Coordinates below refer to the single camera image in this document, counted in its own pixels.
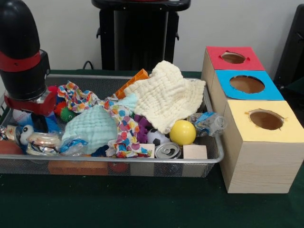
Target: metal wire basket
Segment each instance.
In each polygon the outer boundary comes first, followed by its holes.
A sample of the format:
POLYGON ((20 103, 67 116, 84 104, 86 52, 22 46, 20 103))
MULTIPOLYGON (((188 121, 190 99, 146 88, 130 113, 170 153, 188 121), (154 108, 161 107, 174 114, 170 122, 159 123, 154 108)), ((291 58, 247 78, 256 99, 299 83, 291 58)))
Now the metal wire basket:
MULTIPOLYGON (((131 77, 121 76, 70 76, 49 75, 49 86, 66 84, 72 81, 81 90, 91 90, 100 98, 111 96, 131 77)), ((1 125, 16 125, 12 110, 0 99, 2 115, 1 125)), ((200 112, 212 111, 207 88, 200 112)), ((58 119, 58 125, 64 130, 65 124, 58 119)), ((215 163, 224 157, 220 137, 197 138, 195 144, 207 147, 208 159, 155 159, 155 158, 102 158, 80 156, 33 156, 0 155, 0 173, 18 174, 63 174, 63 175, 123 175, 123 176, 158 176, 158 177, 206 177, 215 163)))

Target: stacked wooden boxes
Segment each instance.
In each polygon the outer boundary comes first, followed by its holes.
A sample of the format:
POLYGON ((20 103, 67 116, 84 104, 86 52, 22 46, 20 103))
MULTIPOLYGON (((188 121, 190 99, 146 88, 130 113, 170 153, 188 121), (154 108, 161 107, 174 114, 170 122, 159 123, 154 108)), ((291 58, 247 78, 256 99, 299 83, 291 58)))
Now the stacked wooden boxes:
POLYGON ((250 47, 207 47, 202 79, 228 120, 221 170, 228 193, 287 193, 304 129, 250 47))

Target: colorful fabric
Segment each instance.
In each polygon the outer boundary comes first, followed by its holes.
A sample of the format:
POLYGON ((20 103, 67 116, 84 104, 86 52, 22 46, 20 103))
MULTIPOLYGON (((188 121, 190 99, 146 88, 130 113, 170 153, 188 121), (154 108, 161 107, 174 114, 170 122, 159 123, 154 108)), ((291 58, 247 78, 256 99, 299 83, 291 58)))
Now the colorful fabric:
POLYGON ((58 97, 65 98, 68 109, 75 113, 82 113, 100 102, 96 94, 89 90, 82 92, 70 81, 58 87, 58 97))
POLYGON ((132 111, 113 101, 106 101, 101 105, 116 122, 117 138, 108 142, 109 147, 116 149, 116 156, 118 158, 150 157, 152 151, 141 147, 137 141, 139 126, 130 117, 132 111))

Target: cloth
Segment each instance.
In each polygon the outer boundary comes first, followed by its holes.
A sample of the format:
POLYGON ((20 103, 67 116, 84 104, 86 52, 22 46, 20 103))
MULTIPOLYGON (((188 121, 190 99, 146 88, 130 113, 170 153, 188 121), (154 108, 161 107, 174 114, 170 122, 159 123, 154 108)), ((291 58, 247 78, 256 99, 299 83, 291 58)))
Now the cloth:
POLYGON ((92 154, 117 138, 116 123, 101 105, 95 105, 67 123, 62 141, 70 137, 83 137, 88 142, 85 153, 92 154))
POLYGON ((82 92, 70 81, 58 87, 58 97, 65 98, 68 109, 75 113, 82 113, 100 102, 96 94, 89 90, 82 92))
POLYGON ((99 149, 97 149, 97 151, 91 154, 91 157, 106 157, 106 151, 108 149, 109 149, 108 145, 100 147, 99 149))
POLYGON ((150 157, 152 151, 141 147, 137 141, 139 126, 130 117, 132 111, 113 101, 106 101, 101 105, 116 122, 117 138, 108 142, 109 147, 116 149, 116 156, 118 158, 150 157))
POLYGON ((109 147, 109 149, 105 151, 105 154, 107 157, 116 157, 116 149, 113 147, 109 147))
POLYGON ((203 99, 205 81, 184 79, 173 64, 162 61, 149 79, 136 81, 124 93, 136 94, 135 114, 145 116, 162 134, 170 132, 177 120, 195 113, 203 99))

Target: green spiky ball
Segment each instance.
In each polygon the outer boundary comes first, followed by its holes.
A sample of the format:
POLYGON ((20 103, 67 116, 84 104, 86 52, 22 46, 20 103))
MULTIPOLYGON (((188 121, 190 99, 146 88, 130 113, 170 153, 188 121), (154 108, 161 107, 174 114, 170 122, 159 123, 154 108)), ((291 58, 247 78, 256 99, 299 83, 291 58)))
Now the green spiky ball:
POLYGON ((60 113, 60 118, 64 122, 70 122, 76 114, 72 111, 70 111, 67 107, 63 108, 60 113))

